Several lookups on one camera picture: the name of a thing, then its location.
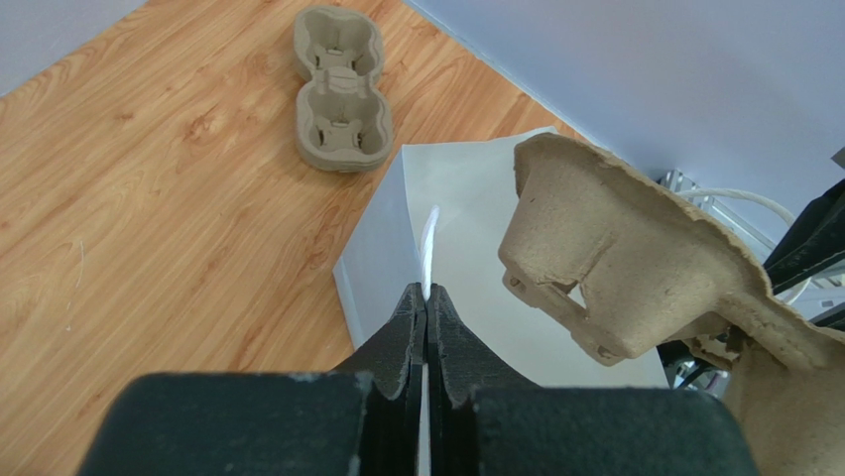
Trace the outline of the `white paper bag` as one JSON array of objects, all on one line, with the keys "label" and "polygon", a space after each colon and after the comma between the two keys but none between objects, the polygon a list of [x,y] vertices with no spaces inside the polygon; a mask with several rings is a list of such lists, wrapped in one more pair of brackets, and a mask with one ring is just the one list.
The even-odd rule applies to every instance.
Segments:
[{"label": "white paper bag", "polygon": [[400,149],[333,269],[352,344],[376,333],[406,286],[420,280],[419,243],[438,208],[432,279],[446,288],[464,324],[508,365],[548,387],[665,387],[656,351],[601,365],[563,326],[505,288],[498,249],[518,202],[513,151],[519,142],[510,136]]}]

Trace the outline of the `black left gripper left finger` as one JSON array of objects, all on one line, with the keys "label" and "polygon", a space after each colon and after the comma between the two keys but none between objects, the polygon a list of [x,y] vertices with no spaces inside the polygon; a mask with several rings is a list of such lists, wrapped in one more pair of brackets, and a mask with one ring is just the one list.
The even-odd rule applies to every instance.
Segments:
[{"label": "black left gripper left finger", "polygon": [[370,376],[358,452],[360,475],[417,472],[425,329],[422,285],[412,283],[389,320],[335,367],[340,373]]}]

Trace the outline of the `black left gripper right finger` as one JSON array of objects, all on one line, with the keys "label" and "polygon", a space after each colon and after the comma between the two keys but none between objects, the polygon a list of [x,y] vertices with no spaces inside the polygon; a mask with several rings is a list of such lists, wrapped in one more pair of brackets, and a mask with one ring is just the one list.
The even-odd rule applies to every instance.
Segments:
[{"label": "black left gripper right finger", "polygon": [[459,317],[445,287],[426,303],[430,469],[433,475],[477,475],[475,393],[533,389],[536,384],[490,349]]}]

